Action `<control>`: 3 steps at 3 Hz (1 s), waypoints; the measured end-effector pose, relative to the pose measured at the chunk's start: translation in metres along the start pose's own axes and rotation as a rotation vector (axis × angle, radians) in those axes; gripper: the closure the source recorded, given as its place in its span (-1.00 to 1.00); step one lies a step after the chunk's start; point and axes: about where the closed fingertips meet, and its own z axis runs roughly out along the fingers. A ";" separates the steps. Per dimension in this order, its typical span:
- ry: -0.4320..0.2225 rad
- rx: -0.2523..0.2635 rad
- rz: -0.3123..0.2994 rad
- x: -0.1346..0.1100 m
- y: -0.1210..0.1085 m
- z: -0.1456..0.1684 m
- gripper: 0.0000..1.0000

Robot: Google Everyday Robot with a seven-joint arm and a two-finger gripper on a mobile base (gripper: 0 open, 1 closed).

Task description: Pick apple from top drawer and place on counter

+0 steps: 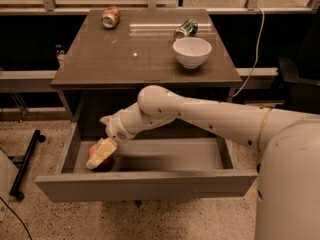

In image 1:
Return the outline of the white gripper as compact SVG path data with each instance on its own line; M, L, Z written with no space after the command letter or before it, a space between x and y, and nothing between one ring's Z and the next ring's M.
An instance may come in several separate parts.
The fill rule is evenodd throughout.
M116 151L117 143L124 143L135 137L134 134L125 128L120 112L103 116L100 122L105 126L105 133L110 138L101 138L96 144L89 148L88 161L86 162L88 169L97 168L109 158Z

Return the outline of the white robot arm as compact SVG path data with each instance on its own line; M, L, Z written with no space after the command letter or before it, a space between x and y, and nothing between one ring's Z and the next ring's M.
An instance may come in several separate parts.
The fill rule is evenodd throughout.
M319 150L316 114L188 98L150 85L139 92L136 103L100 119L107 137L89 149L86 167L97 168L120 143L176 119L260 153L271 140L282 137L289 139L284 144L286 151L312 154Z

